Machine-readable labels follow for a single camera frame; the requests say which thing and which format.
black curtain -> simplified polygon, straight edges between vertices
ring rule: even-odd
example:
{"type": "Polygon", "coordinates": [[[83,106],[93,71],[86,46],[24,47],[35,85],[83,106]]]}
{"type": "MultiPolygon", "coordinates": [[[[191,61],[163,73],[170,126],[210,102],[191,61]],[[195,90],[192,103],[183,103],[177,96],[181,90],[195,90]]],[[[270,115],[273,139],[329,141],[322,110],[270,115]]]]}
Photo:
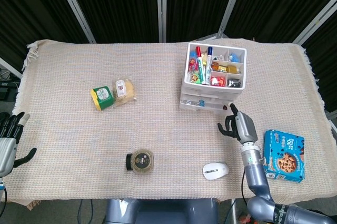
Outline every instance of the black curtain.
{"type": "Polygon", "coordinates": [[[293,42],[330,0],[237,0],[225,34],[259,42],[293,42]]]}
{"type": "Polygon", "coordinates": [[[167,0],[167,42],[217,33],[229,0],[167,0]]]}
{"type": "Polygon", "coordinates": [[[158,42],[157,0],[77,0],[98,43],[158,42]]]}
{"type": "Polygon", "coordinates": [[[337,12],[303,44],[310,58],[325,109],[337,109],[337,12]]]}
{"type": "Polygon", "coordinates": [[[66,0],[0,0],[0,4],[0,56],[19,71],[31,42],[45,38],[88,42],[66,0]]]}

floor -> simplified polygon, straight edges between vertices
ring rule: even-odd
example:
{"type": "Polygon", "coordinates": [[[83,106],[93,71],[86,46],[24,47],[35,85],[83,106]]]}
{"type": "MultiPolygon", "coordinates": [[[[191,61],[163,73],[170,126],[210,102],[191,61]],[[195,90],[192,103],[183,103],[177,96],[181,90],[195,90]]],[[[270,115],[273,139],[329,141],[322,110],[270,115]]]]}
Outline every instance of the floor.
{"type": "MultiPolygon", "coordinates": [[[[11,114],[14,102],[0,102],[0,112],[11,114]]],[[[4,215],[0,219],[0,224],[59,224],[77,223],[77,212],[80,200],[47,200],[42,201],[32,211],[25,206],[16,203],[8,203],[4,215]]],[[[219,223],[223,223],[225,215],[230,207],[230,201],[225,201],[219,205],[219,223]]],[[[337,196],[333,198],[320,198],[297,203],[305,209],[322,211],[327,215],[337,215],[337,196]]],[[[102,223],[107,200],[93,200],[93,224],[102,223]]],[[[237,201],[237,214],[245,213],[245,205],[242,199],[237,201]]],[[[82,206],[82,223],[88,223],[90,219],[90,201],[84,200],[82,206]]]]}

computer mouse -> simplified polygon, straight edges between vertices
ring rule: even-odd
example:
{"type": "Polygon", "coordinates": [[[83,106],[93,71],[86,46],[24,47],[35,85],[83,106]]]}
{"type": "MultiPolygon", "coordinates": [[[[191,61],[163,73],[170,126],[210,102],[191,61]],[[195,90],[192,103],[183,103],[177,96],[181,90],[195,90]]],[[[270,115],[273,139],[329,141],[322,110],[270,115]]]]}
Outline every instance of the computer mouse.
{"type": "Polygon", "coordinates": [[[202,173],[204,177],[208,180],[214,180],[224,175],[227,175],[229,172],[228,166],[225,163],[209,163],[204,166],[202,173]]]}

woven cloth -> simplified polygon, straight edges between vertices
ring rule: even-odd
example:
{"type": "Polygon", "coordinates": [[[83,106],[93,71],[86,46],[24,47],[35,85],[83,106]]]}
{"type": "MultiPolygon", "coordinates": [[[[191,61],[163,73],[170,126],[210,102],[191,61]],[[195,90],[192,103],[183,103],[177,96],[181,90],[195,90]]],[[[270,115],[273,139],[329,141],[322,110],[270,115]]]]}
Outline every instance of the woven cloth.
{"type": "MultiPolygon", "coordinates": [[[[254,121],[263,149],[269,129],[305,137],[305,180],[269,180],[276,202],[337,194],[337,147],[309,60],[295,44],[220,39],[247,49],[246,89],[237,108],[254,121]]],[[[240,198],[241,145],[221,135],[224,117],[179,109],[188,43],[31,44],[14,114],[31,115],[17,157],[35,157],[5,178],[9,200],[102,198],[240,198]],[[137,100],[97,111],[90,89],[130,75],[137,100]],[[125,157],[154,153],[154,170],[127,171],[125,157]],[[226,162],[230,173],[209,181],[202,168],[226,162]]],[[[252,193],[244,183],[244,194],[252,193]]]]}

white desk organizer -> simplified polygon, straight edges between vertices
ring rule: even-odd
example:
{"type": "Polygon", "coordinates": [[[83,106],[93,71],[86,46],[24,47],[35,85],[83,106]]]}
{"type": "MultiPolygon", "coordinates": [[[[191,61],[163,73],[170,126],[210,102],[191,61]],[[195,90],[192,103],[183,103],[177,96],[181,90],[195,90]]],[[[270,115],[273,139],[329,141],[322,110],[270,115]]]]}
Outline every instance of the white desk organizer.
{"type": "Polygon", "coordinates": [[[244,90],[246,85],[246,57],[247,50],[240,47],[208,45],[203,43],[189,43],[186,55],[185,72],[182,80],[180,105],[181,109],[188,110],[209,110],[216,114],[226,114],[228,110],[224,105],[234,101],[238,95],[244,90]],[[199,46],[201,53],[207,51],[208,47],[213,47],[212,62],[217,62],[221,66],[235,66],[240,73],[230,74],[211,70],[211,77],[224,77],[226,80],[226,87],[212,86],[205,84],[191,83],[189,80],[189,61],[190,51],[195,51],[199,46]],[[229,55],[234,53],[239,62],[230,62],[229,55]],[[222,57],[223,60],[214,60],[215,58],[222,57]],[[239,79],[241,87],[227,87],[227,79],[239,79]]]}

